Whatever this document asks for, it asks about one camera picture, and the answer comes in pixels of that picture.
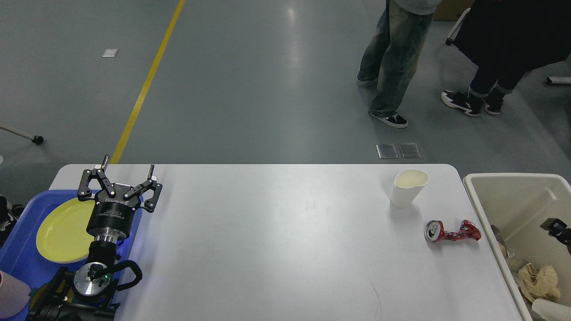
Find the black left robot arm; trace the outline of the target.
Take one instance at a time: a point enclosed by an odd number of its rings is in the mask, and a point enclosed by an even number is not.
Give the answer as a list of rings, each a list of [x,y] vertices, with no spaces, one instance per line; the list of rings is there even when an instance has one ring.
[[[86,232],[92,236],[87,258],[76,270],[61,267],[31,298],[27,321],[112,321],[119,303],[117,292],[136,286],[143,278],[138,264],[123,259],[120,245],[130,238],[137,212],[153,213],[163,185],[153,174],[132,186],[112,183],[106,176],[109,156],[82,173],[77,191],[80,202],[94,201]]]

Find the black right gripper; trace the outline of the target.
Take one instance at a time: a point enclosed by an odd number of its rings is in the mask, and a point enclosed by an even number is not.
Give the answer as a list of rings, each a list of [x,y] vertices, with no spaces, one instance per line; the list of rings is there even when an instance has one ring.
[[[548,231],[548,235],[562,239],[561,242],[565,244],[567,252],[571,254],[571,229],[567,227],[566,223],[559,218],[548,218],[540,224],[540,227]]]

